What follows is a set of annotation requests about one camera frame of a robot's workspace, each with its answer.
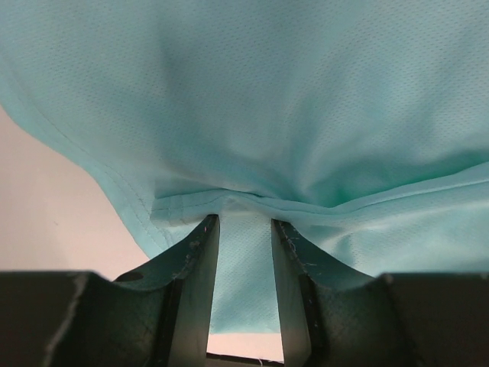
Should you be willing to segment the teal t-shirt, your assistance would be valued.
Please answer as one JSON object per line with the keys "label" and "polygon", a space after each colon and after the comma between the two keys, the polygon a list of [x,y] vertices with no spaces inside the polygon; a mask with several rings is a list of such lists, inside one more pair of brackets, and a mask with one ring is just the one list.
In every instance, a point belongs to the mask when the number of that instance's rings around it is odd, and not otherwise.
{"label": "teal t-shirt", "polygon": [[221,220],[213,333],[279,330],[270,221],[488,269],[486,1],[3,1],[1,104],[154,257]]}

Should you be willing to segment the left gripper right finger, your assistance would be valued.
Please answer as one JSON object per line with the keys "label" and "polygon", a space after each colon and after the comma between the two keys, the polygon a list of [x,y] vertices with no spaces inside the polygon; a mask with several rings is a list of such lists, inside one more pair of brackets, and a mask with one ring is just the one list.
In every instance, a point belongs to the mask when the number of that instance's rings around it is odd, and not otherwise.
{"label": "left gripper right finger", "polygon": [[271,223],[287,366],[486,366],[488,276],[371,277]]}

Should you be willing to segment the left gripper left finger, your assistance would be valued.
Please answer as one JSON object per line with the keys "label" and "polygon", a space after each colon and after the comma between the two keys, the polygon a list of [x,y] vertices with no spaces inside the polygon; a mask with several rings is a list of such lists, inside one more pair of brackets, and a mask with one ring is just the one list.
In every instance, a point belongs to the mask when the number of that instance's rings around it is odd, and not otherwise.
{"label": "left gripper left finger", "polygon": [[203,366],[219,218],[114,281],[92,271],[1,274],[3,366]]}

